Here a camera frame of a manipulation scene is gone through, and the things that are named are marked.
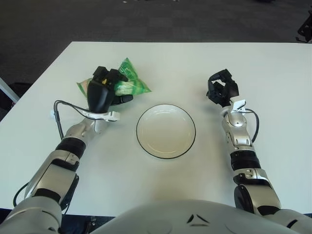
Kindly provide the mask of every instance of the wire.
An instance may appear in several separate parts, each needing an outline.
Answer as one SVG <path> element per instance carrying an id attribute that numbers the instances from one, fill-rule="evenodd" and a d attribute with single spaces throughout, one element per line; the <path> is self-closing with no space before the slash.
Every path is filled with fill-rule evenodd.
<path id="1" fill-rule="evenodd" d="M 253 138 L 252 138 L 252 142 L 254 143 L 257 136 L 258 136 L 258 132 L 259 132 L 259 125 L 260 125 L 260 121 L 259 121 L 259 116 L 257 115 L 257 113 L 255 111 L 253 111 L 252 109 L 245 109 L 247 110 L 248 112 L 242 112 L 240 111 L 240 113 L 244 113 L 244 114 L 249 114 L 249 113 L 253 113 L 254 116 L 255 116 L 255 121 L 256 121 L 256 129 L 255 129 L 255 133 L 253 135 Z"/>
<path id="2" fill-rule="evenodd" d="M 55 116 L 55 120 L 57 122 L 58 132 L 59 132 L 59 136 L 60 136 L 61 140 L 64 138 L 64 133 L 63 133 L 62 125 L 60 123 L 60 118 L 59 118 L 59 111 L 58 111 L 58 105 L 59 104 L 70 106 L 71 108 L 73 108 L 75 111 L 77 111 L 80 115 L 82 115 L 85 118 L 88 118 L 88 119 L 91 119 L 91 120 L 102 120 L 101 118 L 91 118 L 91 117 L 85 116 L 83 113 L 81 113 L 79 111 L 79 110 L 82 110 L 82 111 L 89 112 L 89 110 L 87 110 L 87 109 L 83 109 L 83 108 L 81 108 L 79 106 L 73 105 L 73 104 L 71 104 L 69 102 L 66 102 L 66 101 L 56 100 L 54 102 L 53 109 L 54 109 L 54 116 Z"/>
<path id="3" fill-rule="evenodd" d="M 66 215 L 66 213 L 67 213 L 67 211 L 68 211 L 68 209 L 69 209 L 69 206 L 70 206 L 70 203 L 68 203 L 67 208 L 66 208 L 66 211 L 64 212 L 63 216 Z"/>
<path id="4" fill-rule="evenodd" d="M 20 192 L 21 192 L 24 188 L 27 187 L 27 185 L 28 185 L 28 183 L 24 184 L 24 185 L 16 192 L 16 194 L 15 194 L 15 196 L 14 196 L 14 198 L 13 198 L 13 206 L 14 206 L 14 207 L 17 206 L 17 204 L 16 204 L 16 199 L 18 198 L 18 195 L 20 194 Z"/>

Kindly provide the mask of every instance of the white table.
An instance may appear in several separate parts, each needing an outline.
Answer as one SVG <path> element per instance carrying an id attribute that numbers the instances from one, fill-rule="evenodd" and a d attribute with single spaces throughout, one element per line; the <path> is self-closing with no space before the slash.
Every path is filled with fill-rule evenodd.
<path id="1" fill-rule="evenodd" d="M 312 47 L 283 43 L 106 43 L 73 42 L 0 122 L 0 207 L 12 208 L 19 187 L 59 143 L 53 102 L 86 107 L 76 82 L 97 66 L 118 68 L 129 57 L 153 92 L 111 110 L 121 121 L 87 148 L 70 214 L 119 215 L 161 199 L 204 199 L 234 206 L 220 106 L 207 100 L 207 79 L 227 68 L 247 107 L 260 117 L 255 148 L 283 208 L 312 211 Z M 192 148 L 161 160 L 137 142 L 141 114 L 170 103 L 187 111 L 196 126 Z M 64 130 L 82 120 L 60 108 Z M 254 117 L 248 116 L 250 134 Z"/>

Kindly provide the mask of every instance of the white clip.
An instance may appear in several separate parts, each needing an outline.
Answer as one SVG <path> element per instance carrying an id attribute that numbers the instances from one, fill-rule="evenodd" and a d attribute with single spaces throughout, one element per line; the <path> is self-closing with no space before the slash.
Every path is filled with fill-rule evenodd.
<path id="1" fill-rule="evenodd" d="M 91 112 L 86 112 L 86 111 L 81 111 L 83 115 L 89 118 L 93 118 L 96 120 L 105 120 L 106 122 L 109 121 L 118 121 L 120 120 L 120 113 L 116 111 L 110 111 L 106 113 L 101 113 L 101 114 L 96 114 L 96 113 L 91 113 Z"/>

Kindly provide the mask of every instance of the black joint segment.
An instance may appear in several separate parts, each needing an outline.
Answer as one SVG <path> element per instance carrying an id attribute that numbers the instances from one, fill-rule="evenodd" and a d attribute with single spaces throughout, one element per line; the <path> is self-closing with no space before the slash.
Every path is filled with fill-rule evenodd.
<path id="1" fill-rule="evenodd" d="M 231 165 L 234 171 L 243 168 L 261 168 L 257 155 L 251 150 L 240 150 L 231 153 Z"/>
<path id="2" fill-rule="evenodd" d="M 75 137 L 64 138 L 55 150 L 65 150 L 81 159 L 84 150 L 86 149 L 86 144 Z"/>
<path id="3" fill-rule="evenodd" d="M 239 185 L 235 188 L 234 201 L 236 208 L 254 214 L 253 202 L 245 186 Z"/>
<path id="4" fill-rule="evenodd" d="M 280 209 L 275 206 L 260 206 L 258 207 L 258 211 L 262 216 L 265 215 L 273 215 L 278 212 Z"/>
<path id="5" fill-rule="evenodd" d="M 72 201 L 75 189 L 78 185 L 79 182 L 79 176 L 76 174 L 75 178 L 73 180 L 73 183 L 71 184 L 67 194 L 65 195 L 63 201 L 60 204 L 60 207 L 62 209 L 62 211 L 69 205 L 69 203 Z"/>
<path id="6" fill-rule="evenodd" d="M 69 162 L 66 162 L 66 161 L 64 161 L 62 159 L 59 159 L 59 158 L 54 159 L 51 162 L 51 164 L 57 165 L 59 167 L 65 168 L 65 169 L 73 171 L 73 172 L 75 172 L 78 169 L 78 166 L 79 166 L 79 162 L 78 161 L 75 162 L 75 164 L 73 165 L 73 164 L 70 164 Z"/>
<path id="7" fill-rule="evenodd" d="M 271 185 L 267 180 L 264 179 L 247 179 L 244 173 L 240 173 L 233 177 L 233 180 L 236 184 L 251 184 L 251 185 L 266 185 L 270 188 Z"/>
<path id="8" fill-rule="evenodd" d="M 37 189 L 34 196 L 45 196 L 45 197 L 53 199 L 57 203 L 59 203 L 59 200 L 60 200 L 60 195 L 58 195 L 56 192 L 53 192 L 49 189 Z"/>

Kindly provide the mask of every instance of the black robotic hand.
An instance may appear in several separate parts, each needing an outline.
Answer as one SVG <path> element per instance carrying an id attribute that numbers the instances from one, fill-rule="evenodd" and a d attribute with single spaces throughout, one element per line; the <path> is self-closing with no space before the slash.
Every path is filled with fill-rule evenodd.
<path id="1" fill-rule="evenodd" d="M 116 96 L 115 85 L 128 79 L 116 69 L 108 71 L 97 67 L 87 89 L 89 110 L 93 113 L 106 113 L 112 105 L 119 105 L 133 99 L 132 95 Z"/>
<path id="2" fill-rule="evenodd" d="M 225 83 L 223 86 L 216 80 Z M 238 86 L 228 69 L 224 69 L 212 75 L 208 80 L 208 92 L 206 96 L 215 104 L 220 104 L 222 107 L 230 106 L 230 98 L 239 95 Z"/>

